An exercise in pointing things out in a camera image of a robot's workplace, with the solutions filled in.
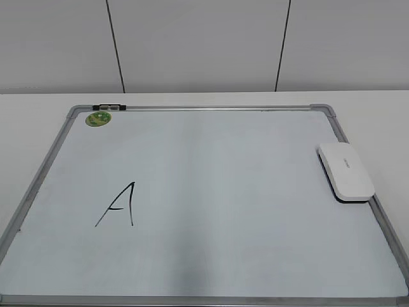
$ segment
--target gray plastic corner piece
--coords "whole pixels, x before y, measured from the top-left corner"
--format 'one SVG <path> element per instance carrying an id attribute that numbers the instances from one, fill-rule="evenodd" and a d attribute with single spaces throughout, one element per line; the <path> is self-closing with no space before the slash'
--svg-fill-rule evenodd
<path id="1" fill-rule="evenodd" d="M 92 111 L 92 105 L 87 104 L 79 104 L 77 106 L 73 106 L 68 114 L 66 115 L 67 118 L 76 118 L 79 113 L 81 112 L 89 112 Z"/>
<path id="2" fill-rule="evenodd" d="M 401 296 L 397 298 L 397 305 L 399 307 L 409 307 L 409 297 Z"/>
<path id="3" fill-rule="evenodd" d="M 332 106 L 328 104 L 310 104 L 311 110 L 324 112 L 328 117 L 337 117 Z"/>

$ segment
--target round magnet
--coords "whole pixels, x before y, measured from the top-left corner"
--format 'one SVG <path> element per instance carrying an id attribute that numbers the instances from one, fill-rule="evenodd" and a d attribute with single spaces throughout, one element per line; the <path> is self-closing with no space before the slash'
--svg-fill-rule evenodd
<path id="1" fill-rule="evenodd" d="M 99 127 L 109 123 L 111 118 L 112 116 L 108 112 L 99 111 L 88 115 L 85 122 L 91 127 Z"/>

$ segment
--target white eraser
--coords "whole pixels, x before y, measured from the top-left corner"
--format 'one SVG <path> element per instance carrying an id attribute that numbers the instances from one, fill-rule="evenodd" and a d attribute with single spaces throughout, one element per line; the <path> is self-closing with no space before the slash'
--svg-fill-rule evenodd
<path id="1" fill-rule="evenodd" d="M 350 144 L 320 144 L 318 154 L 340 200 L 367 201 L 375 194 L 371 178 Z"/>

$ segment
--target black marker writing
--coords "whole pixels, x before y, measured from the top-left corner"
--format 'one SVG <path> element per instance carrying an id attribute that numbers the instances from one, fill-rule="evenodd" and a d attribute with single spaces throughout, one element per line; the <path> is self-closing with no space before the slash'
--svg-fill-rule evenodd
<path id="1" fill-rule="evenodd" d="M 134 225 L 134 220 L 132 219 L 132 195 L 134 193 L 134 186 L 135 186 L 135 182 L 131 182 L 130 184 L 127 185 L 126 188 L 124 188 L 124 190 L 122 190 L 122 192 L 120 192 L 118 194 L 117 197 L 115 197 L 114 201 L 109 205 L 109 207 L 107 208 L 107 210 L 105 210 L 104 214 L 102 214 L 101 218 L 98 220 L 98 222 L 96 222 L 95 227 L 98 226 L 98 224 L 101 222 L 101 220 L 104 218 L 104 216 L 106 215 L 106 213 L 108 213 L 108 211 L 110 210 L 123 210 L 123 208 L 112 208 L 112 205 L 114 204 L 114 202 L 122 195 L 122 193 L 124 193 L 129 187 L 130 187 L 130 194 L 129 194 L 129 216 L 130 216 L 130 224 L 133 226 Z"/>

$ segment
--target white wall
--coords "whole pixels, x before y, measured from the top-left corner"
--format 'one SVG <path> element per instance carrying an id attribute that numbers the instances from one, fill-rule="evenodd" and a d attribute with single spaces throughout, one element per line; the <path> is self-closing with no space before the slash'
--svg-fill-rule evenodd
<path id="1" fill-rule="evenodd" d="M 289 0 L 108 0 L 125 90 L 274 91 Z M 277 90 L 409 90 L 408 0 L 292 0 Z M 0 0 L 0 93 L 120 93 L 105 0 Z"/>
<path id="2" fill-rule="evenodd" d="M 277 89 L 409 89 L 408 12 L 408 0 L 292 0 Z"/>
<path id="3" fill-rule="evenodd" d="M 109 0 L 125 91 L 274 91 L 288 0 Z"/>
<path id="4" fill-rule="evenodd" d="M 0 93 L 119 93 L 104 0 L 1 0 Z"/>

